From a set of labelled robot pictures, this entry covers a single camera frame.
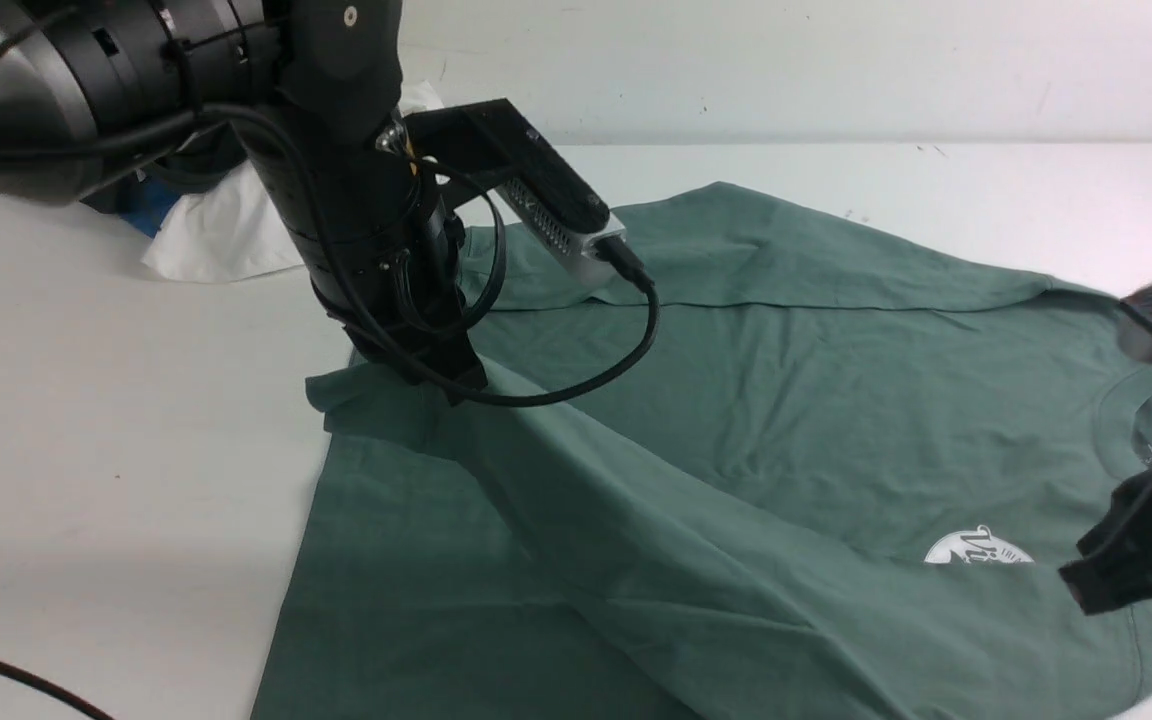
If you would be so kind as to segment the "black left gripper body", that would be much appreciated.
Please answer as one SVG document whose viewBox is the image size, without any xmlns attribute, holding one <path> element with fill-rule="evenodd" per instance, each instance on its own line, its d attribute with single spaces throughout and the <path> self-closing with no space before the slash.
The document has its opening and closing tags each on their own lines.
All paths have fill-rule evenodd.
<svg viewBox="0 0 1152 720">
<path fill-rule="evenodd" d="M 401 127 L 399 1 L 265 1 L 262 90 L 238 120 L 317 301 L 361 356 L 453 402 L 486 388 L 461 323 L 465 228 L 429 170 L 378 147 Z"/>
</svg>

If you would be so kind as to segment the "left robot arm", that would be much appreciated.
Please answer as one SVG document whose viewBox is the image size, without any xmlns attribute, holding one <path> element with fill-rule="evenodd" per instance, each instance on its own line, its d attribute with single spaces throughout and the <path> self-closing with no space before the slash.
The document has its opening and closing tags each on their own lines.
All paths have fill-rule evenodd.
<svg viewBox="0 0 1152 720">
<path fill-rule="evenodd" d="M 486 400 L 465 228 L 404 141 L 399 1 L 0 1 L 0 196 L 65 206 L 229 126 L 367 361 Z"/>
</svg>

